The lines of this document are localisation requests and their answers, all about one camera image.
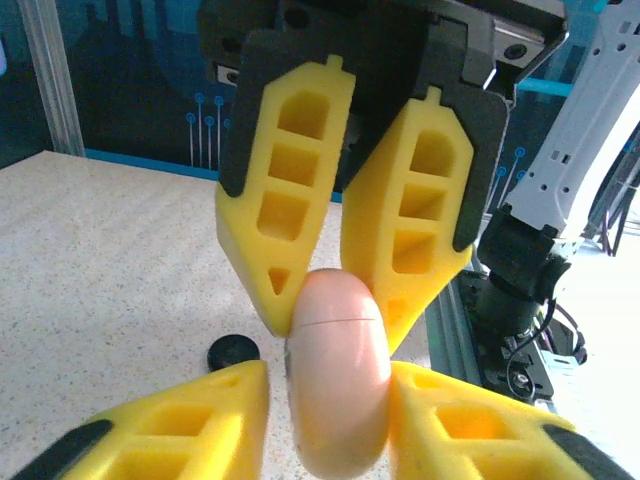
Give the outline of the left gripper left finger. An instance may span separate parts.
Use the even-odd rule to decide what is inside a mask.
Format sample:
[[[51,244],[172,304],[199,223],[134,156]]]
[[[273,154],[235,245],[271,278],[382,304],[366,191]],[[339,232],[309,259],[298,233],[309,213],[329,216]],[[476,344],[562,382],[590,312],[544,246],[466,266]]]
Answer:
[[[103,411],[18,479],[257,479],[269,408],[265,361],[223,368]]]

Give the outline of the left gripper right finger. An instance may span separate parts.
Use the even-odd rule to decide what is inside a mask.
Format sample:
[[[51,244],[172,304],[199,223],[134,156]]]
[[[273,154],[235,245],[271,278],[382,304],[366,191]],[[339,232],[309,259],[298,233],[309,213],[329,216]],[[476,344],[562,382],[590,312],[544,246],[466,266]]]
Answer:
[[[408,362],[392,364],[395,479],[627,479],[564,418]]]

